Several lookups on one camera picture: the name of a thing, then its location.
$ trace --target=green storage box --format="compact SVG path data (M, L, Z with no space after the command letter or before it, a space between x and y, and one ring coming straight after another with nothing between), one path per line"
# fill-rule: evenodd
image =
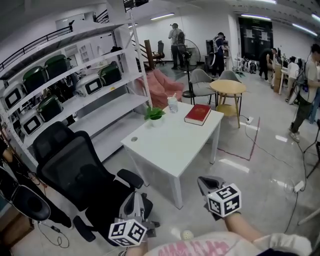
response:
M53 56L44 63L49 79L53 79L70 69L70 61L63 54Z
M38 106L38 112L45 122L60 114L63 110L60 101L56 95L44 98Z
M42 66L35 66L23 76L23 86L27 94L32 93L48 81L47 73Z
M110 65L104 67L99 71L99 76L104 82L105 86L109 86L119 80L121 80L121 72L115 61L112 61Z

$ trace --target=round wooden table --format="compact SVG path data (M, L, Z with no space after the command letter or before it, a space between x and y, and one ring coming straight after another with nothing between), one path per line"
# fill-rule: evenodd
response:
M216 80L210 83L210 87L221 94L219 104L216 111L224 113L227 117L236 116L238 119L238 127L240 128L239 108L237 94L242 94L246 91L246 86L240 82L233 80ZM235 107L233 105L225 104L227 95L233 95L235 100Z

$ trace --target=gray pants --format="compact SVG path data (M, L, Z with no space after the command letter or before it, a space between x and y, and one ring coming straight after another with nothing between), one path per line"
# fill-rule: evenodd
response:
M309 117L311 108L312 103L307 102L300 96L299 107L296 113L296 118L294 120L293 126L291 127L291 132L293 132L294 134L298 132L299 127L302 125L304 120Z

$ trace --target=red book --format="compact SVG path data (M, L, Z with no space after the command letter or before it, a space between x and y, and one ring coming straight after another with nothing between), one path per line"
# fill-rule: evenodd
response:
M210 106L196 104L185 116L184 121L186 123L202 126L209 116L210 110Z

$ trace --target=poster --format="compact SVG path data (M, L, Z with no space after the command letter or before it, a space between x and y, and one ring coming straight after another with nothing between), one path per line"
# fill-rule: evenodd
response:
M261 32L261 40L268 41L268 33L267 32Z
M251 30L251 29L247 29L247 30L246 30L246 37L247 37L247 38L253 38L253 37L252 37L252 30Z

